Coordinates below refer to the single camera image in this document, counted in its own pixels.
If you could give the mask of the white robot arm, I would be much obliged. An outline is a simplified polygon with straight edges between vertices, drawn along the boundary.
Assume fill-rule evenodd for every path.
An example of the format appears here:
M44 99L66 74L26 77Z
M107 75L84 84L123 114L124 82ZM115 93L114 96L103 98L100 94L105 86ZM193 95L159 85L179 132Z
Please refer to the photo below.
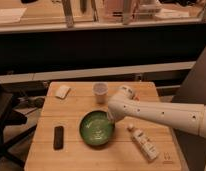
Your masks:
M137 101L126 85L108 101L108 119L116 123L125 117L140 118L206 138L206 105Z

